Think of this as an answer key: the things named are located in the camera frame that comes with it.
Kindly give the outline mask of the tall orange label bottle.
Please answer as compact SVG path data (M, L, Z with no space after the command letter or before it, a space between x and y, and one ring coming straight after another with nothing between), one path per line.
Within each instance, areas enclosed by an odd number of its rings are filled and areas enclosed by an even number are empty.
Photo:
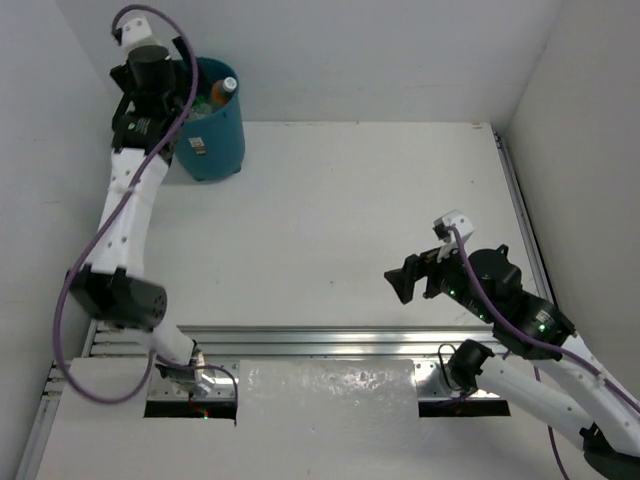
M237 88L238 82L232 76L217 80L212 85L209 97L211 105L216 109L223 107L232 99Z

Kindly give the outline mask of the green plastic bottle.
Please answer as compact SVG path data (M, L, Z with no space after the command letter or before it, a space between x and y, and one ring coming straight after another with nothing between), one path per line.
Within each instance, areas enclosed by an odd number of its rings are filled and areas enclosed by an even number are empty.
M198 101L191 108L191 115L195 119L206 118L212 114L212 106L207 101Z

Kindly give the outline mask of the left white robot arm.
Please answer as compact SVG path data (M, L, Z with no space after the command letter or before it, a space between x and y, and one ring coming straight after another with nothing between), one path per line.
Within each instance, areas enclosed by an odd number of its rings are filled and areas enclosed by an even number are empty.
M379 200L359 169L336 171L378 126L243 122L232 106L188 117L210 61L137 47L111 70L112 179L99 230L66 291L95 320L182 359L188 333L222 329L409 329L374 269Z

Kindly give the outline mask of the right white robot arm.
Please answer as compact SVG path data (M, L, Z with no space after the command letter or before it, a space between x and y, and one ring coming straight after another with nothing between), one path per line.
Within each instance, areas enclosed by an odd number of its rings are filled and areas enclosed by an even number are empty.
M511 368L485 344L466 339L436 367L444 394L497 394L562 435L606 479L639 476L639 403L596 362L574 324L551 302L522 286L509 249L435 248L385 273L399 300L446 296L482 322L507 352L553 379L553 389Z

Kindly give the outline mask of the left arm metal base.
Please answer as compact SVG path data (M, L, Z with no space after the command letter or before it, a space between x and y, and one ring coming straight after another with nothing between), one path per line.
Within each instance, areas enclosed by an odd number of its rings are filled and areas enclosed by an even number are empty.
M216 374L206 366L204 354L198 347L194 348L188 364L179 365L158 356L156 368L163 379L175 386L175 390L185 391L190 397L206 398L217 386Z

